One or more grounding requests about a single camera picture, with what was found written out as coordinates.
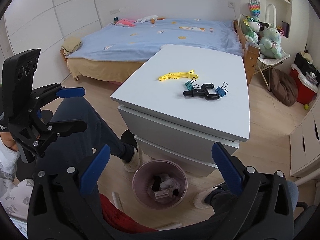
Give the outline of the blue binder clip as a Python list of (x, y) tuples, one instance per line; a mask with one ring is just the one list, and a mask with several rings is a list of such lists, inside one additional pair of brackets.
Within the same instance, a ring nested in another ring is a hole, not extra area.
[(220, 97), (224, 97), (228, 92), (227, 87), (228, 87), (228, 83), (224, 82), (222, 86), (218, 86), (216, 88), (215, 90), (216, 94), (218, 94)]

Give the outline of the teal binder clip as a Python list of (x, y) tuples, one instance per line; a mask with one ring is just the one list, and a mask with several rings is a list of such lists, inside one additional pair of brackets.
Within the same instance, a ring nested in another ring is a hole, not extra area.
[(193, 77), (191, 80), (188, 80), (185, 83), (185, 86), (186, 86), (187, 90), (194, 90), (194, 89), (198, 89), (199, 88), (199, 85), (196, 84), (195, 81), (196, 81), (196, 78)]

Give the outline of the yellow plastic hair clip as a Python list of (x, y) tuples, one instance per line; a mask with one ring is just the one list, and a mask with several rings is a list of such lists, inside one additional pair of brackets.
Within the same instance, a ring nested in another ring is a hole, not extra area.
[(198, 79), (199, 76), (195, 74), (195, 70), (190, 70), (188, 72), (175, 72), (175, 73), (168, 73), (162, 75), (158, 78), (159, 81), (165, 81), (169, 79), (180, 79), (180, 78), (188, 78), (188, 79)]

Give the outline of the white sock pair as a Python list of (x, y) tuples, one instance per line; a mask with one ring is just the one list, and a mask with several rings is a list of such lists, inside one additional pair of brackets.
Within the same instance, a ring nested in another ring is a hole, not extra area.
[(164, 190), (164, 189), (169, 189), (171, 191), (174, 191), (174, 190), (179, 190), (180, 189), (180, 184), (179, 182), (174, 179), (174, 178), (171, 178), (171, 177), (165, 177), (163, 179), (163, 182), (161, 183), (161, 188)]

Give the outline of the cream paper carton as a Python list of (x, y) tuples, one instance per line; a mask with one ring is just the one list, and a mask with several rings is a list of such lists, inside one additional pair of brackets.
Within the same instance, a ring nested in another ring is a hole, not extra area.
[(171, 198), (172, 192), (169, 189), (154, 192), (156, 199)]

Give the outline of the pink trash bin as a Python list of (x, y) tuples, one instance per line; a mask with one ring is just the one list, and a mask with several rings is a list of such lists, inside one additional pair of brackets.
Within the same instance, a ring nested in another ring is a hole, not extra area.
[(174, 162), (152, 160), (135, 172), (132, 190), (140, 204), (165, 210), (180, 204), (187, 193), (188, 180), (184, 170)]

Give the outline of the beige folded blanket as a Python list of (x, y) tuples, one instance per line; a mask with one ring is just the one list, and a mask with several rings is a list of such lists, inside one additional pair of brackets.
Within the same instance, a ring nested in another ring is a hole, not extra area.
[(81, 39), (78, 37), (71, 36), (63, 42), (61, 49), (65, 56), (71, 55), (77, 51), (82, 45)]

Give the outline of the bed with blue blanket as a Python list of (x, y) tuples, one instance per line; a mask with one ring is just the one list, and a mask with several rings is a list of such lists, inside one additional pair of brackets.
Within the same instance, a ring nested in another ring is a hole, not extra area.
[(242, 57), (250, 81), (259, 52), (250, 45), (237, 21), (165, 18), (132, 27), (107, 25), (81, 39), (80, 47), (65, 56), (71, 76), (123, 83), (164, 45), (218, 50)]

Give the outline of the red office chair seat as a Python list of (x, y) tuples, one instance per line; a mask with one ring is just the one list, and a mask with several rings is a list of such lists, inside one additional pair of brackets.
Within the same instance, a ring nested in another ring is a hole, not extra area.
[(118, 231), (131, 234), (157, 231), (137, 223), (123, 211), (117, 209), (105, 195), (100, 193), (99, 198), (104, 220)]

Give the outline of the white drawer unit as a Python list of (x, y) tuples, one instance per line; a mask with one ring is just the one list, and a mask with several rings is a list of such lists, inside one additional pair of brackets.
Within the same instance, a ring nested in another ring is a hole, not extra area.
[(290, 175), (303, 177), (319, 168), (319, 102), (290, 134)]

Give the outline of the pink shark plush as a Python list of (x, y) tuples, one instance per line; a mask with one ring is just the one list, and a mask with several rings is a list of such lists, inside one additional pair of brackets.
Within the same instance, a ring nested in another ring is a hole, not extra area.
[(126, 18), (122, 18), (121, 20), (118, 20), (115, 25), (122, 26), (122, 27), (134, 27), (135, 21), (134, 20), (128, 20)]

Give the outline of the brown bean bag cushion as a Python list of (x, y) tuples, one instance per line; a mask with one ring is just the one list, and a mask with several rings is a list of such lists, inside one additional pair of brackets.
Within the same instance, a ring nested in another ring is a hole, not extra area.
[(298, 98), (298, 88), (294, 78), (278, 69), (272, 69), (270, 89), (274, 96), (284, 105), (294, 105)]

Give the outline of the white folding chair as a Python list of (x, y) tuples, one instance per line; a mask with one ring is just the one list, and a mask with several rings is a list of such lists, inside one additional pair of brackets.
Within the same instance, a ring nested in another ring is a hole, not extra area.
[[(291, 55), (285, 54), (281, 59), (267, 59), (263, 58), (262, 54), (258, 56), (257, 64), (254, 69), (253, 75), (260, 74), (263, 78), (263, 81), (266, 85), (267, 90), (270, 92), (270, 80), (271, 80), (271, 73), (272, 69), (278, 65), (281, 65), (284, 63), (285, 60), (287, 60)], [(268, 76), (267, 78), (264, 75), (264, 72), (268, 70)]]

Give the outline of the black storage bag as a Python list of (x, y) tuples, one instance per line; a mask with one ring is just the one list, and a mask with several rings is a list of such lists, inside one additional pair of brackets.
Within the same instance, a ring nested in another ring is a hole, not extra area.
[(313, 82), (316, 86), (319, 85), (319, 70), (303, 57), (301, 53), (297, 53), (294, 61), (304, 77)]

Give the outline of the mint unicorn plush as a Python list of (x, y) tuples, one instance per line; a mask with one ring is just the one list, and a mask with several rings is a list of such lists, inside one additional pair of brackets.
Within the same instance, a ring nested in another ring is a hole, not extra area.
[(259, 42), (260, 52), (264, 57), (271, 59), (281, 59), (283, 57), (281, 52), (281, 38), (282, 33), (272, 24), (270, 24), (268, 28), (264, 27), (263, 36)]

